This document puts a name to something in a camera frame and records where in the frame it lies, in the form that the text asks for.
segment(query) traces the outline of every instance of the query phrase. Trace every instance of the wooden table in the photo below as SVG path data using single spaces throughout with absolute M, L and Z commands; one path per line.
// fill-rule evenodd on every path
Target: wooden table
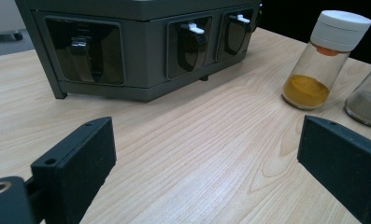
M 301 111 L 281 87 L 305 45 L 258 28 L 242 63 L 150 103 L 56 100 L 33 50 L 0 56 L 0 177 L 28 179 L 79 125 L 111 116 L 117 164 L 82 223 L 358 223 L 296 154 L 304 115 L 371 139 L 343 111 L 371 64 L 348 59 L 327 103 Z

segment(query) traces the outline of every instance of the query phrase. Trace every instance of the clear glass bottle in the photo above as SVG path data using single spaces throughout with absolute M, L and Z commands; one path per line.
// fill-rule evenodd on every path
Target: clear glass bottle
M 371 20 L 357 14 L 324 10 L 283 86 L 283 98 L 299 109 L 322 106 L 350 52 L 370 25 Z
M 355 120 L 371 126 L 371 72 L 346 99 L 345 110 Z

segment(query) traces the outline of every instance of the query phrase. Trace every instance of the white jar lid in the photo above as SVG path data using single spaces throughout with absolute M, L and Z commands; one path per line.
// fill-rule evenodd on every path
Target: white jar lid
M 324 10 L 313 29 L 310 41 L 314 44 L 339 51 L 356 48 L 371 25 L 366 17 L 337 10 Z

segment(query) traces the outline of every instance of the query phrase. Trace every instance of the yellow powder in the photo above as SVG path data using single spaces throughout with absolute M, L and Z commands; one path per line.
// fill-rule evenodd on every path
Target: yellow powder
M 291 104 L 315 108 L 324 104 L 330 91 L 316 78 L 292 75 L 284 84 L 283 95 Z

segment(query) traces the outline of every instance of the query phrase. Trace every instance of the glass jar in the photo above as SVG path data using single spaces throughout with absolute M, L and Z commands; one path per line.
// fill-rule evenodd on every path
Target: glass jar
M 371 126 L 371 72 L 346 99 L 345 110 L 355 120 Z
M 350 52 L 370 25 L 371 20 L 357 14 L 324 10 L 284 84 L 283 98 L 299 109 L 322 106 Z

